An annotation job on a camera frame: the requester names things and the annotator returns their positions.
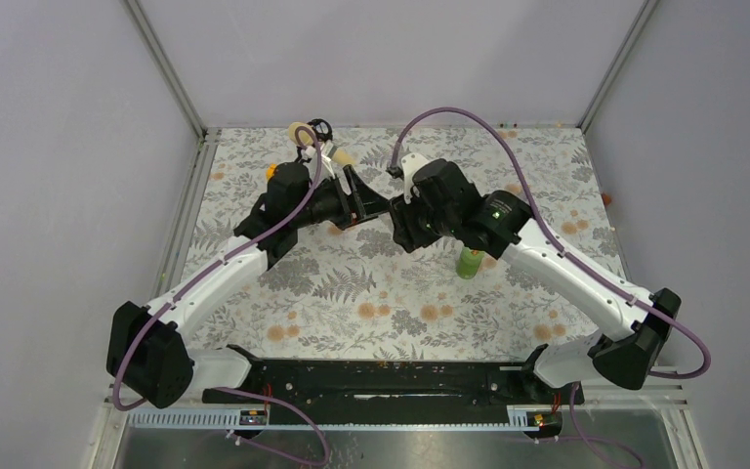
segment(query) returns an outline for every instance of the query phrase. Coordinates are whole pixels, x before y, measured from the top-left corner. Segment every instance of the table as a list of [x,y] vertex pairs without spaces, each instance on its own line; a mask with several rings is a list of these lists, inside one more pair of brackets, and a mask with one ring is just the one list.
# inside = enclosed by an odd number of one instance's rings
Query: table
[[[402,182],[385,172],[399,129],[339,128],[335,143],[384,196]],[[622,275],[590,157],[578,129],[501,131],[520,159],[548,223],[592,259]],[[498,144],[478,128],[417,128],[403,152],[459,164],[479,191],[521,195]],[[223,129],[184,268],[209,259],[265,190],[271,163],[294,158],[285,129]],[[461,244],[442,239],[406,254],[384,224],[341,232],[301,230],[295,248],[246,285],[187,344],[238,344],[261,357],[380,360],[523,360],[596,327],[559,294],[516,266],[485,257],[470,280],[455,273]]]

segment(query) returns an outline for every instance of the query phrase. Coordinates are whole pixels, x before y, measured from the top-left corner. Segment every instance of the gray wall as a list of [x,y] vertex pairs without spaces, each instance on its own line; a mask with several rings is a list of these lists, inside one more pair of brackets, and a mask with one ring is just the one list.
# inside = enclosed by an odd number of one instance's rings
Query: gray wall
[[0,467],[73,468],[195,138],[115,1],[0,1]]
[[661,2],[588,137],[630,273],[714,354],[687,383],[712,467],[750,467],[750,2]]
[[643,0],[142,3],[209,126],[402,125],[439,106],[572,125]]

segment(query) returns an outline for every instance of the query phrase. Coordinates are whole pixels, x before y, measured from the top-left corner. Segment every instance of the white wall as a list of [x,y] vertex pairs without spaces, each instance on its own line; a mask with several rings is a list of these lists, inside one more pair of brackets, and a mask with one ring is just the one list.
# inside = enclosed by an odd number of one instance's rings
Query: white wall
[[573,125],[643,0],[142,4],[209,126],[400,125],[439,106]]
[[631,274],[714,354],[687,384],[711,467],[750,467],[750,2],[661,2],[588,137]]
[[77,467],[195,138],[115,1],[0,1],[0,467]]

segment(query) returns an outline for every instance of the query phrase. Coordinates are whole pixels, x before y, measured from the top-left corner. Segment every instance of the floral pattern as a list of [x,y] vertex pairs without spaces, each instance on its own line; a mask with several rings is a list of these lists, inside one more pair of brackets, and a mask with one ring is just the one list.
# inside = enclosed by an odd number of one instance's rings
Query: floral pattern
[[[385,169],[398,129],[336,129],[335,143],[356,158],[360,177],[385,196],[401,182]],[[502,131],[551,226],[622,275],[612,230],[581,133],[576,129]],[[506,155],[474,128],[419,128],[401,153],[459,164],[481,192],[521,196]],[[225,129],[188,252],[187,277],[264,191],[266,168],[293,159],[283,129]],[[479,273],[459,278],[461,243],[441,239],[406,254],[373,221],[342,232],[303,229],[298,245],[259,281],[207,320],[188,344],[239,344],[259,356],[379,360],[521,360],[542,343],[560,344],[595,327],[535,277],[486,256]]]

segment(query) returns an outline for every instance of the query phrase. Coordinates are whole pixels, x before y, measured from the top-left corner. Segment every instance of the green can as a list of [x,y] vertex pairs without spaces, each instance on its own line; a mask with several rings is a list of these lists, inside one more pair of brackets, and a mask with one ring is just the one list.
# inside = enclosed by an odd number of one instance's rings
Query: green can
[[461,255],[458,256],[455,273],[458,274],[458,277],[465,279],[475,277],[479,273],[482,259],[484,259],[484,251],[476,251],[465,246],[461,250]]

